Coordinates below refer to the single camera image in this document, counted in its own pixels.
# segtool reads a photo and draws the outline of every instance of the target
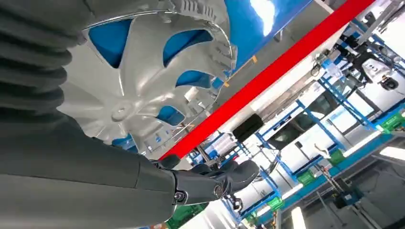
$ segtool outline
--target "ceiling light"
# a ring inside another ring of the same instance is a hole
[[[305,227],[305,221],[300,207],[296,207],[291,211],[291,218],[294,229],[307,229]]]
[[[405,149],[388,146],[381,150],[380,154],[405,161]]]
[[[365,146],[367,143],[369,143],[371,140],[375,139],[376,137],[378,137],[381,134],[381,131],[377,130],[375,132],[373,132],[372,134],[370,134],[369,136],[365,137],[362,141],[360,141],[359,143],[355,144],[352,148],[350,148],[349,150],[347,150],[346,152],[343,153],[344,157],[348,157],[350,156],[352,153],[356,152],[358,149],[360,149],[361,147]]]
[[[299,184],[295,187],[293,187],[292,189],[290,189],[288,192],[284,193],[281,196],[281,199],[287,199],[288,197],[290,197],[292,194],[296,193],[298,190],[300,190],[302,187],[304,187],[303,184]]]

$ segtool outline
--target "red beam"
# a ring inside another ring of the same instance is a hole
[[[307,57],[314,49],[324,43],[330,36],[350,22],[374,0],[347,0],[339,9],[317,25],[287,52],[270,64],[251,80],[238,93],[224,103],[212,115],[193,129],[165,155],[176,154],[180,158],[204,141],[210,134],[228,121],[234,114],[255,99],[265,89],[282,77],[286,72]]]

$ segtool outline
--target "bolt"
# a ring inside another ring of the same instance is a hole
[[[182,192],[176,192],[174,194],[174,199],[177,201],[182,201],[182,200],[184,200],[184,198],[185,198],[185,194]]]
[[[217,185],[214,187],[214,195],[217,198],[220,198],[222,194],[224,193],[224,189],[222,188],[221,185]]]

